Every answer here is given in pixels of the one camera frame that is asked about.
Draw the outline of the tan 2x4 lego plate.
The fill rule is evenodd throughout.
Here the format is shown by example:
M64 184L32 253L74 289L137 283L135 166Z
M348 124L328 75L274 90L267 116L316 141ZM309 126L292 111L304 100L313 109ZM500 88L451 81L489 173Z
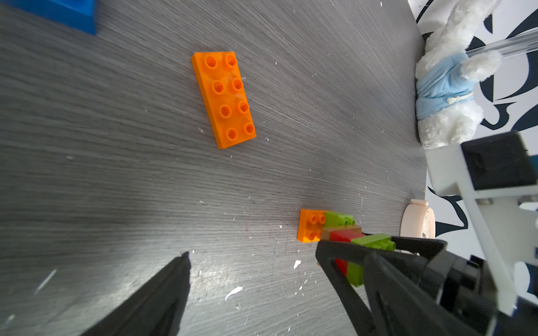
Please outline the tan 2x4 lego plate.
M364 236L364 233L362 232L361 226L349 225L347 227L343 227L343 226L342 227L323 227L321 235L320 235L320 239L321 240L330 240L330 236L331 236L332 232L338 232L338 231L343 231L343 230L355 231L355 232L358 232L359 234Z

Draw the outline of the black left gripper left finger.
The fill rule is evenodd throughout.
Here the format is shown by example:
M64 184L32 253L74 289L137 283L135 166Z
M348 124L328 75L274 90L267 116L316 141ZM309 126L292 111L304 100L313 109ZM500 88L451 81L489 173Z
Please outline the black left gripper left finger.
M84 335L177 335L191 288L190 271L185 252Z

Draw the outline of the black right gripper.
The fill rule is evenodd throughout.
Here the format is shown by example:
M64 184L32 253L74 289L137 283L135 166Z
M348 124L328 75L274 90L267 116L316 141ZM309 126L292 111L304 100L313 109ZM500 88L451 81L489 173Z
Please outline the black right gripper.
M518 295L517 263L537 266L537 172L517 131L426 152L434 191L459 195L474 225L495 285L499 315L491 335L536 335L537 305ZM434 258L441 239L392 236L396 248Z

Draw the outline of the lime green 2x2 lego brick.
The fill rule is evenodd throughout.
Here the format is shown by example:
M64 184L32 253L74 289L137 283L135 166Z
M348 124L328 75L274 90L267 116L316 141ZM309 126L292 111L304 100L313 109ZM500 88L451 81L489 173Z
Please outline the lime green 2x2 lego brick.
M356 220L353 215L343 214L335 211L326 211L325 228L347 228L350 225L356 225Z

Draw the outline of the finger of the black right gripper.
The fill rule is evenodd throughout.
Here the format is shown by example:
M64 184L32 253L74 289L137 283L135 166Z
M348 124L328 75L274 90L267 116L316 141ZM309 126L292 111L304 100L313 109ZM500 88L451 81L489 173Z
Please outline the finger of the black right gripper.
M420 334L420 256L324 240L316 259L358 335ZM368 304L343 276L337 259L363 267Z

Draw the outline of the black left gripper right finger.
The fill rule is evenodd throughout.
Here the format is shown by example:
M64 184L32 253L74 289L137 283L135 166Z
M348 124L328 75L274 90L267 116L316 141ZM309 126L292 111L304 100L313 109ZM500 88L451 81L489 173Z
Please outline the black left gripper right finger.
M483 260L369 253L364 283L377 335L482 335Z

